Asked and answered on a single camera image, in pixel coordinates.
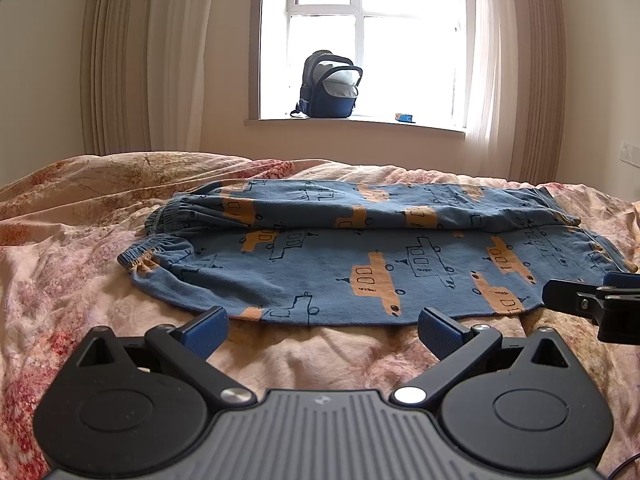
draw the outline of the small blue object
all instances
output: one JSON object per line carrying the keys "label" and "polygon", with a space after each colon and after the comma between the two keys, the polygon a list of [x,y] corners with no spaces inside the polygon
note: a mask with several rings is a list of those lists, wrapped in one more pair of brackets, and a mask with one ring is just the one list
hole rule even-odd
{"label": "small blue object", "polygon": [[207,359],[226,339],[229,318],[226,310],[215,306],[175,330],[176,339],[194,354]]}
{"label": "small blue object", "polygon": [[409,115],[409,114],[396,114],[396,121],[399,121],[401,123],[414,123],[414,116]]}

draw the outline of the bed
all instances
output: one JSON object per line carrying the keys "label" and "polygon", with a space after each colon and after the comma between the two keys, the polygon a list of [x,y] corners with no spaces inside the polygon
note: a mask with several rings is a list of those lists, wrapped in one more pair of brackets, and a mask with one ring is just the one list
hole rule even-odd
{"label": "bed", "polygon": [[[395,166],[155,152],[79,156],[0,188],[0,479],[35,480],[48,471],[32,435],[33,412],[90,327],[107,324],[117,335],[141,335],[192,317],[134,288],[116,257],[144,235],[145,218],[173,193],[225,178],[529,186]],[[584,227],[640,265],[640,202],[586,186],[546,188]],[[602,473],[640,450],[640,349],[600,343],[587,321],[543,309],[489,322],[506,336],[550,325],[573,349],[614,413]],[[242,320],[232,320],[227,341],[210,358],[259,395],[265,388],[378,388],[388,394],[436,361],[415,326],[310,328]]]}

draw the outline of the cable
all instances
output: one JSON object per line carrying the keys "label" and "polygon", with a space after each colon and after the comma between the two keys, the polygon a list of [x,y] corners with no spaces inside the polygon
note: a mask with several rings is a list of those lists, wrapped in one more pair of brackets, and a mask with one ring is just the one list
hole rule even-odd
{"label": "cable", "polygon": [[609,476],[607,476],[607,480],[613,480],[626,466],[638,460],[640,458],[640,453],[636,453],[630,458],[627,458],[622,464],[620,464],[617,468],[615,468]]}

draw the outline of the backpack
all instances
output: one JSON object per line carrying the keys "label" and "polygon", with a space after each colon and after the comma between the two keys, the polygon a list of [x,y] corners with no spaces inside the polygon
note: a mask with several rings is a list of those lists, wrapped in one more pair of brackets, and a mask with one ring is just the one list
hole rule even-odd
{"label": "backpack", "polygon": [[341,119],[349,117],[358,97],[362,69],[330,50],[318,50],[306,58],[300,101],[291,115]]}

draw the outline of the wall outlet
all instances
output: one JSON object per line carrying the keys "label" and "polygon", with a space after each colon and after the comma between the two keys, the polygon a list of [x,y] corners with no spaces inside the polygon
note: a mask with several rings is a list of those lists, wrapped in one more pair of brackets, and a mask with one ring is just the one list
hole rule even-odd
{"label": "wall outlet", "polygon": [[640,147],[627,142],[620,143],[620,160],[640,168]]}

